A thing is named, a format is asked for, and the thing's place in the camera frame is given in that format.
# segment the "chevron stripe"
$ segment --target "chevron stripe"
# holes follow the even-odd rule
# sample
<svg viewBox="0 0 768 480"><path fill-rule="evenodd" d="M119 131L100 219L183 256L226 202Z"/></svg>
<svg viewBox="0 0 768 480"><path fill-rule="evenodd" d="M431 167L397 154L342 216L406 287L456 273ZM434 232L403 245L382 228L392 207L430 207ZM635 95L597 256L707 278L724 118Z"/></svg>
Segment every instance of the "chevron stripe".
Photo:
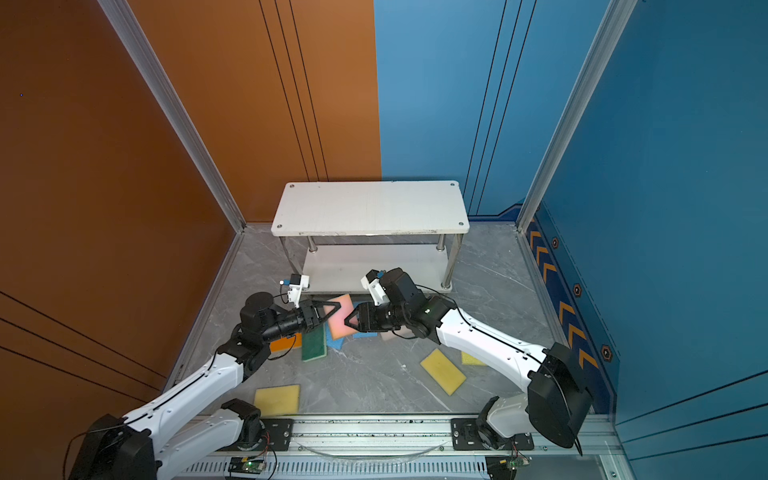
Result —
<svg viewBox="0 0 768 480"><path fill-rule="evenodd" d="M563 324L563 311L571 312L574 315L576 315L576 312L574 311L573 307L568 305L565 302L560 302L560 324Z"/></svg>
<svg viewBox="0 0 768 480"><path fill-rule="evenodd" d="M576 335L579 335L583 339L587 339L587 336L584 335L584 332L582 332L579 328L573 326L573 324L568 326L568 345L571 346L571 348L574 347L574 333Z"/></svg>
<svg viewBox="0 0 768 480"><path fill-rule="evenodd" d="M533 237L541 238L541 233L536 231L531 232L531 250L533 250Z"/></svg>
<svg viewBox="0 0 768 480"><path fill-rule="evenodd" d="M594 365L596 369L599 369L598 361L593 359L592 356L589 355L589 353L586 353L584 350L578 351L578 362L579 365L581 365L581 368L584 368L584 361L587 360L589 363Z"/></svg>
<svg viewBox="0 0 768 480"><path fill-rule="evenodd" d="M544 262L544 284L547 284L547 270L552 270L553 272L557 272L558 269L554 268L554 265L551 263Z"/></svg>
<svg viewBox="0 0 768 480"><path fill-rule="evenodd" d="M544 247L536 247L536 265L541 265L539 260L541 259L542 253L549 253L549 250Z"/></svg>

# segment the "blue wall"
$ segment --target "blue wall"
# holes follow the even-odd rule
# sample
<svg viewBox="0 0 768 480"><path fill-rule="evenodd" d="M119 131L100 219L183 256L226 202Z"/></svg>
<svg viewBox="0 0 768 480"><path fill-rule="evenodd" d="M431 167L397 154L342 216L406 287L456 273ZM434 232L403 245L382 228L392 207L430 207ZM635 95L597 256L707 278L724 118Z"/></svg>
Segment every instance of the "blue wall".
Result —
<svg viewBox="0 0 768 480"><path fill-rule="evenodd" d="M473 215L520 202L607 4L376 0L383 179L458 180Z"/></svg>
<svg viewBox="0 0 768 480"><path fill-rule="evenodd" d="M545 195L639 480L765 477L766 25L765 2L638 2Z"/></svg>

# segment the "orange sponge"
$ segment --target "orange sponge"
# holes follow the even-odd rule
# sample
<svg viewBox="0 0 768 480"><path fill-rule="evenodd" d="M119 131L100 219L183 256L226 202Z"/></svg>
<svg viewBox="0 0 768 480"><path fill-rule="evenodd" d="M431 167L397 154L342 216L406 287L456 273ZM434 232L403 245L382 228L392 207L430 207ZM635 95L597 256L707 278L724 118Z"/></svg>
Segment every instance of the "orange sponge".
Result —
<svg viewBox="0 0 768 480"><path fill-rule="evenodd" d="M296 343L293 342L293 338L278 339L270 343L270 351L272 353L285 352L291 346L297 349L301 346L301 333L296 334Z"/></svg>

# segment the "robotic arm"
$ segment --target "robotic arm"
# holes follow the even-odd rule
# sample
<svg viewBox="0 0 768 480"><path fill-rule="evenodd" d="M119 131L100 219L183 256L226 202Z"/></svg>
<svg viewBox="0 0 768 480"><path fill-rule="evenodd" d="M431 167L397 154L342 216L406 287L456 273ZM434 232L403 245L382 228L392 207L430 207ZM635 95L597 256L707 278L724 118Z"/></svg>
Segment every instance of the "robotic arm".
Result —
<svg viewBox="0 0 768 480"><path fill-rule="evenodd" d="M325 313L325 306L332 309ZM261 412L239 399L177 433L200 410L256 372L269 358L272 341L322 328L339 308L338 302L302 300L285 310L269 293L249 296L230 339L205 365L147 405L121 419L105 415L88 429L70 480L170 480L221 447L257 444L263 437Z"/></svg>
<svg viewBox="0 0 768 480"><path fill-rule="evenodd" d="M361 332L407 326L419 338L474 356L520 388L511 398L494 397L481 411L478 433L488 447L499 449L513 435L534 429L556 445L573 446L593 399L571 349L523 342L473 319L438 292L427 298L399 268L372 270L362 284L374 302L359 304L346 317L347 326Z"/></svg>
<svg viewBox="0 0 768 480"><path fill-rule="evenodd" d="M551 349L523 342L473 319L448 297L427 298L402 269L366 276L374 302L361 303L345 324L360 332L385 332L407 326L423 339L451 346L507 376L522 393L494 397L477 418L478 433L491 449L504 447L518 433L539 431L570 448L592 404L578 358L566 346ZM321 327L341 308L337 302L291 298L296 308L274 304L269 293L246 300L230 339L195 373L174 388L127 413L105 415L88 430L70 480L170 480L190 464L226 445L256 446L264 426L260 411L239 399L182 433L179 430L216 398L248 379L269 358L276 339ZM324 312L325 306L332 309Z"/></svg>

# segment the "mounting plate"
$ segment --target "mounting plate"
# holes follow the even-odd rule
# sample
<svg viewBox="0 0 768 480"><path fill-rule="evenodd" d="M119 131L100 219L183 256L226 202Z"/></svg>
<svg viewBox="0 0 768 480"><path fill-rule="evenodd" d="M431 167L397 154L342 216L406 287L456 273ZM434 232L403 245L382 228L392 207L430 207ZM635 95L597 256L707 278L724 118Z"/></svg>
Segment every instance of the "mounting plate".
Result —
<svg viewBox="0 0 768 480"><path fill-rule="evenodd" d="M275 452L287 452L293 434L293 419L261 419L264 424L264 435L270 436L270 449ZM240 450L243 454L248 452L263 452L266 448L266 438L259 439L255 444L247 446L238 442L219 449L220 452L232 452Z"/></svg>
<svg viewBox="0 0 768 480"><path fill-rule="evenodd" d="M457 451L466 450L490 450L483 445L475 419L451 419L451 434L453 436L453 449ZM518 433L509 439L499 450L511 450L512 443L520 451L534 449L533 436L525 433Z"/></svg>

